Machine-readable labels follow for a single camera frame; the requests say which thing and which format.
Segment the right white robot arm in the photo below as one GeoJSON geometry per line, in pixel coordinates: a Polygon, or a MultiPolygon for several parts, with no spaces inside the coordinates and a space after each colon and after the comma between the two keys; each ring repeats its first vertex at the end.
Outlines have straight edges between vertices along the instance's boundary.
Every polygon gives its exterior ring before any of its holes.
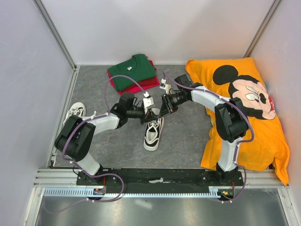
{"type": "Polygon", "coordinates": [[[178,91],[170,93],[171,86],[166,79],[161,80],[160,88],[165,90],[162,95],[162,106],[159,117],[172,114],[178,106],[192,101],[200,104],[214,113],[215,126],[219,137],[222,139],[222,152],[216,164],[216,182],[227,185],[238,171],[238,152],[240,143],[246,131],[251,128],[244,106],[239,98],[220,96],[200,83],[193,83],[188,76],[183,74],[172,80],[178,91]]]}

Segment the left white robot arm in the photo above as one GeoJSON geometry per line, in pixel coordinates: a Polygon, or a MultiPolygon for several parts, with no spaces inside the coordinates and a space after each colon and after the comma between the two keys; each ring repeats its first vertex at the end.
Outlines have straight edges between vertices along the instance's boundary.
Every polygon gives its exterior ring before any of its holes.
{"type": "Polygon", "coordinates": [[[158,119],[160,110],[153,107],[152,97],[144,98],[140,106],[134,105],[134,99],[134,94],[124,93],[109,113],[83,118],[71,116],[55,140],[55,148],[81,168],[93,185],[103,181],[103,167],[89,153],[94,135],[119,129],[128,119],[139,119],[141,123],[158,119]]]}

